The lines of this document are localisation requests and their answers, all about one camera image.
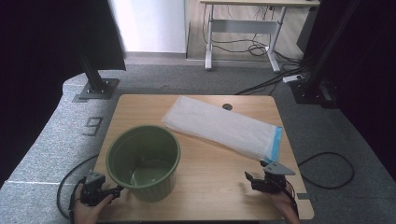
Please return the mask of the person's right hand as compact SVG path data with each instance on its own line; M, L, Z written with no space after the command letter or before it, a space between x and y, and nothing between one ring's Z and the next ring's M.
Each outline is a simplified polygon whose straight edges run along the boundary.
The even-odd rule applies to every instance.
M300 219L293 210L290 198L284 192L276 194L266 193L266 196L287 224L301 224Z

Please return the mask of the black curtain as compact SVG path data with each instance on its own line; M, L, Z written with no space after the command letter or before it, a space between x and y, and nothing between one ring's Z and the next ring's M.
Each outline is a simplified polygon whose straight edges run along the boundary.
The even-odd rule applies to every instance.
M123 70L109 0L0 0L0 188L47 124L63 84Z
M359 2L324 73L338 107L396 177L396 0Z

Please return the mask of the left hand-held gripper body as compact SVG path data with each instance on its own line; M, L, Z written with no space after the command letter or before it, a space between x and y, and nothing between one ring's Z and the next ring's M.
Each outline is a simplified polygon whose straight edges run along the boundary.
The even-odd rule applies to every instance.
M102 190L106 177L94 171L89 171L82 187L80 195L81 202L88 206L96 206L108 193Z

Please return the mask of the white metal frame desk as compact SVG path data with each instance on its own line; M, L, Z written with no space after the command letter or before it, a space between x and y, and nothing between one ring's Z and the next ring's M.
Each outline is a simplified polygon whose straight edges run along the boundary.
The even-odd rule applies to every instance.
M201 4L209 6L207 25L207 44L205 47L205 69L212 69L212 34L213 33L236 33L236 34L265 34L270 35L269 46L265 48L266 55L275 73L280 72L276 61L275 46L280 34L283 20L288 7L319 7L319 0L200 0ZM280 15L276 21L240 21L219 20L214 18L214 8L220 5L231 6L258 6L280 7Z

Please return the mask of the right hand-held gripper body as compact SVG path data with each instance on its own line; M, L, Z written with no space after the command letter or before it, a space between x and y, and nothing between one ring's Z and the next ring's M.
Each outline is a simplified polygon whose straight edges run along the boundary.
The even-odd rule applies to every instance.
M287 175L295 175L295 173L283 164L272 161L269 165L262 167L264 176L262 179L255 178L257 181L251 183L251 187L255 190L270 194L279 193L287 186Z

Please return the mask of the white plastic bag blue edge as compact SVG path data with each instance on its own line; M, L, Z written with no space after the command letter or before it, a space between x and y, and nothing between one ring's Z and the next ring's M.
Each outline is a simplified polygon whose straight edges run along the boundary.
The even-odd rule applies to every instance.
M278 161L282 128L180 96L163 117L171 130L222 144L254 160Z

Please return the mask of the black metal stand grey base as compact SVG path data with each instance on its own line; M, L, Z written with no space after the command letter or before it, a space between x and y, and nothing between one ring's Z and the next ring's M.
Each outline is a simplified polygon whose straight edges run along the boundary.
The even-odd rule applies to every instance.
M109 100L118 86L119 80L117 78L102 78L84 52L79 54L79 60L88 79L79 96L88 100Z

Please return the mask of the person's left hand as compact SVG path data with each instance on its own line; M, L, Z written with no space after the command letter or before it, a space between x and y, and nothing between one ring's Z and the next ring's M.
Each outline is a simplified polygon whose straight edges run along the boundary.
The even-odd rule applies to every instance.
M113 200L112 195L106 196L96 206L88 206L80 201L82 192L82 184L78 185L77 192L75 193L75 200L73 205L74 223L75 224L96 224L101 211Z

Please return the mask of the green plastic bin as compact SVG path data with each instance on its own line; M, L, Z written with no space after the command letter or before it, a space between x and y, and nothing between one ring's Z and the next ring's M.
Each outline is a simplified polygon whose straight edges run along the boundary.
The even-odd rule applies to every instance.
M120 187L142 202L167 197L176 184L181 158L177 138L156 125L141 125L122 133L109 147L106 170Z

